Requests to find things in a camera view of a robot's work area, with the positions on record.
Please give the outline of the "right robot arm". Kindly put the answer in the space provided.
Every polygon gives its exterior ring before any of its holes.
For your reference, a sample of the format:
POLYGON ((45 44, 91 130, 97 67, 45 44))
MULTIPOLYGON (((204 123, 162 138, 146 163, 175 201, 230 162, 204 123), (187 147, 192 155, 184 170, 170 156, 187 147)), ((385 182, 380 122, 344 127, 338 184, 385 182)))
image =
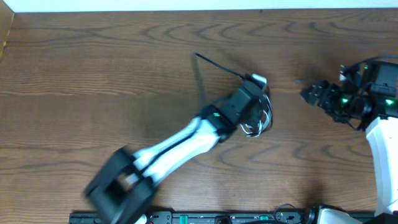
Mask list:
POLYGON ((377 205, 369 223, 397 223, 397 64, 395 55, 368 58, 340 70, 340 85, 319 80, 300 94, 334 122, 359 120, 371 148, 377 205))

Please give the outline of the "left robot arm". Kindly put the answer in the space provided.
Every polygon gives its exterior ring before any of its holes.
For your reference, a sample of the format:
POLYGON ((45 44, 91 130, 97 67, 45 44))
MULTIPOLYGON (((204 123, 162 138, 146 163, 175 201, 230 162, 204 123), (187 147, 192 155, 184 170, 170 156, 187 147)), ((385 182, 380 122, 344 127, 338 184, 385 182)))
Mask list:
POLYGON ((267 87, 245 79, 223 105, 201 110, 188 126, 155 146, 115 151, 84 190, 103 223, 145 223, 160 183, 193 157, 226 141, 249 118, 267 87))

